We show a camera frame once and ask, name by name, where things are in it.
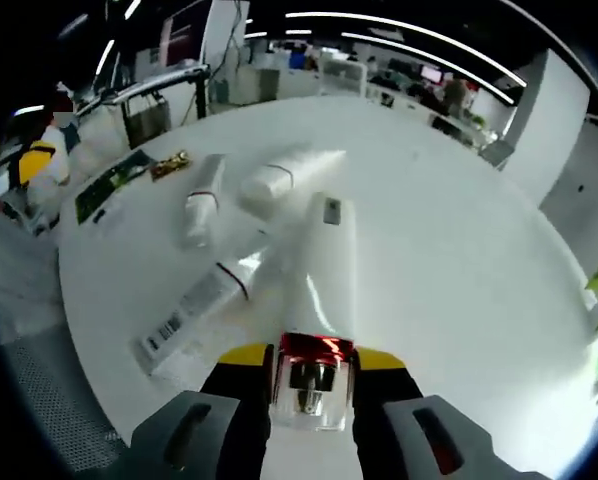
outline white cabinet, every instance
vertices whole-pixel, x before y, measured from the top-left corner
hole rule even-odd
[[[82,143],[106,162],[117,160],[130,150],[121,107],[118,106],[99,106],[83,117],[79,136]]]
[[[398,112],[403,112],[426,125],[431,125],[432,120],[434,119],[432,110],[403,95],[395,94],[395,101],[392,108]]]
[[[319,74],[307,70],[279,71],[277,99],[311,97],[319,94]]]
[[[259,101],[259,70],[244,65],[239,67],[229,85],[229,101],[233,105],[250,105]]]
[[[159,93],[168,102],[168,108],[170,110],[170,128],[178,128],[181,126],[184,122],[184,116],[186,124],[198,120],[196,91],[196,84],[188,82],[176,83],[159,90]],[[208,102],[207,95],[208,88],[206,88],[206,102]],[[155,100],[152,96],[144,97],[139,95],[128,101],[128,111],[130,115],[135,115],[147,110],[155,104]]]

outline white wall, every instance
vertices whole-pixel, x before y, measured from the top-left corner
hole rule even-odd
[[[374,47],[369,43],[355,43],[353,45],[353,50],[357,52],[357,57],[360,61],[366,63],[368,59],[373,55],[372,49]]]
[[[598,265],[598,127],[585,123],[541,209],[590,275]]]
[[[472,113],[483,117],[488,128],[499,133],[506,128],[513,110],[513,107],[504,105],[485,88],[477,91],[470,107]]]
[[[135,57],[135,79],[143,80],[151,75],[159,74],[163,71],[163,67],[159,61],[152,62],[150,51],[151,48],[146,48],[140,52],[137,52]]]
[[[79,136],[83,144],[107,161],[114,161],[129,150],[120,107],[102,105],[82,117]]]
[[[541,80],[528,79],[506,136],[515,151],[503,174],[539,205],[559,178],[577,141],[590,91],[552,50],[540,55],[534,65]]]
[[[204,61],[216,68],[222,60],[226,47],[243,46],[243,36],[246,31],[246,20],[250,2],[239,2],[241,6],[241,20],[237,24],[230,41],[230,32],[237,18],[237,7],[235,2],[229,0],[213,0],[208,14],[208,23],[204,35]]]

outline person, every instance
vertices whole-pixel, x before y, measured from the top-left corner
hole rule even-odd
[[[306,64],[304,65],[304,68],[306,70],[317,72],[319,71],[319,63],[314,56],[310,55],[306,57]]]
[[[19,183],[26,188],[27,213],[42,213],[53,223],[59,216],[64,187],[70,182],[70,164],[66,139],[59,129],[65,123],[66,112],[61,101],[44,110],[45,129],[41,138],[19,160]]]
[[[377,59],[373,56],[368,59],[368,77],[376,74],[379,71],[379,65]]]
[[[463,109],[463,103],[468,94],[466,81],[455,75],[443,89],[443,104],[448,109],[448,114],[459,118]]]
[[[288,66],[294,70],[303,70],[306,63],[306,46],[297,45],[292,49]]]
[[[421,105],[429,108],[441,115],[448,115],[448,109],[443,102],[440,102],[430,87],[425,87],[421,83],[413,83],[406,89],[406,93],[414,97]]]
[[[54,110],[57,113],[55,115],[55,122],[64,135],[66,149],[70,153],[81,142],[81,138],[79,138],[77,116],[75,115],[75,104],[72,100],[72,94],[70,91],[63,89],[67,87],[64,86],[61,88],[62,86],[63,84],[59,82],[54,97]]]

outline white table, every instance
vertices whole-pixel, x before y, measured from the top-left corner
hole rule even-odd
[[[182,148],[194,157],[228,154],[229,198],[270,151],[301,143],[348,152],[331,190],[357,208],[358,343],[401,357],[424,393],[442,395],[488,429],[497,453],[515,467],[563,468],[592,415],[594,372],[585,351],[592,329],[581,270],[546,218],[487,163],[416,120],[347,97],[233,110],[142,148],[158,159]],[[178,392],[143,374],[130,342],[164,318],[212,261],[178,243],[195,171],[125,187],[116,200],[121,223],[105,235],[76,224],[74,202],[62,211],[70,331],[95,395],[126,442]],[[254,225],[235,208],[224,214],[230,228]],[[264,317],[248,338],[274,339],[275,324]],[[204,378],[197,380],[201,386]],[[305,462],[280,437],[304,455],[322,447],[334,453]],[[281,472],[360,478],[349,435],[276,429],[262,478]]]

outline red stripe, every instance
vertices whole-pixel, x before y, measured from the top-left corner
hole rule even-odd
[[[267,167],[271,167],[271,168],[278,168],[279,170],[283,170],[284,172],[286,172],[288,175],[290,175],[290,188],[295,188],[295,176],[292,174],[292,172],[290,170],[288,170],[285,167],[282,167],[281,165],[274,165],[272,163],[269,163],[268,165],[266,165]]]
[[[214,198],[215,204],[217,205],[217,210],[219,210],[219,200],[217,200],[217,197],[215,196],[214,193],[212,193],[210,191],[205,191],[205,190],[202,192],[192,192],[191,194],[188,195],[188,198],[194,197],[196,195],[210,195],[212,198]]]
[[[239,279],[239,277],[237,277],[234,273],[232,273],[230,270],[228,270],[226,267],[224,267],[221,263],[217,262],[217,266],[220,269],[222,269],[224,272],[226,272],[228,275],[230,275],[232,278],[234,278],[235,282],[237,282],[239,284],[239,286],[241,287],[241,290],[243,291],[243,295],[246,297],[246,300],[250,300],[250,297],[248,297],[248,290],[246,290],[246,286]]]
[[[354,353],[354,344],[350,340],[336,337],[284,333],[281,336],[279,351],[285,356],[334,364],[337,363],[337,359],[350,362]]]

